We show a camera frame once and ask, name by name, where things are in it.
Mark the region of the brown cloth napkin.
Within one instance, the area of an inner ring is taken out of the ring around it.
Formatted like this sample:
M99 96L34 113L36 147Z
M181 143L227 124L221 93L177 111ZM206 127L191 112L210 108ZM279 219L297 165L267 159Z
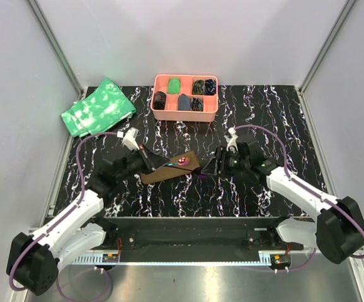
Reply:
M179 165L178 160L182 157L185 157L187 159L187 163ZM195 169L200 167L199 160L194 151L189 151L187 153L177 155L170 159L170 163L171 165L165 165L160 169L154 171L153 173L141 173L140 179L142 183L154 184L168 179L173 179L175 177L191 174L194 172Z

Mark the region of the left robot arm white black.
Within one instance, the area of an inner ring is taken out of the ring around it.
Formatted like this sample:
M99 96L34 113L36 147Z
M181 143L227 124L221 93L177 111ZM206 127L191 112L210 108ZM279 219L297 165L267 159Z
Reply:
M142 144L126 157L102 160L76 199L53 220L31 235L20 232L12 240L6 267L11 289L27 289L39 296L53 285L65 266L87 250L112 248L116 233L99 220L90 220L107 206L115 188L128 177L150 174L168 162L168 158Z

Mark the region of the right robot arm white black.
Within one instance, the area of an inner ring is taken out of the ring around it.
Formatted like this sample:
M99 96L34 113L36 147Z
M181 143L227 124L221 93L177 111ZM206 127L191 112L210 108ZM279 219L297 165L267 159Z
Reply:
M202 168L204 175L242 175L251 184L260 184L296 204L312 221L285 218L266 234L267 244L281 249L299 243L319 249L334 264L355 256L364 246L364 218L351 197L339 199L318 190L297 177L271 157L266 157L257 139L239 141L236 135L226 146L217 147L213 158Z

